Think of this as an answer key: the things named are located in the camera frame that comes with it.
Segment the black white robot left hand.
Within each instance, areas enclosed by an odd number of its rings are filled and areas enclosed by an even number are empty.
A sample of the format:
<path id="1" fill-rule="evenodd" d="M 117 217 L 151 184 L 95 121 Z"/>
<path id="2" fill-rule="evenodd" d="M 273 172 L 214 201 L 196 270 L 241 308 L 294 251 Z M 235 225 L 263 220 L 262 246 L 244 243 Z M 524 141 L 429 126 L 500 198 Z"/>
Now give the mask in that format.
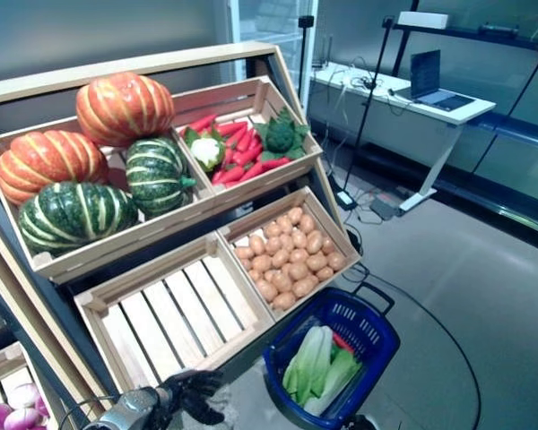
<path id="1" fill-rule="evenodd" d="M 213 426 L 220 424 L 225 416 L 213 409 L 207 399 L 221 388 L 222 372 L 218 370 L 190 369 L 174 374 L 159 385 L 169 396 L 166 417 L 184 410 L 197 422 Z"/>

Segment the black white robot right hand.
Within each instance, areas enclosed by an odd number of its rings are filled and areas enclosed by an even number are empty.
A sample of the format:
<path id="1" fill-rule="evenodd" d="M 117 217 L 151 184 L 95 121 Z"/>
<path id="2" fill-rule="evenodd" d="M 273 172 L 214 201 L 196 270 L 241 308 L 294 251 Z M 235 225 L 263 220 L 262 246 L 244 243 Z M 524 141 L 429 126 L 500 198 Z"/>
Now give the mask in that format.
<path id="1" fill-rule="evenodd" d="M 343 424 L 342 430 L 379 430 L 380 427 L 372 417 L 358 414 L 349 417 Z"/>

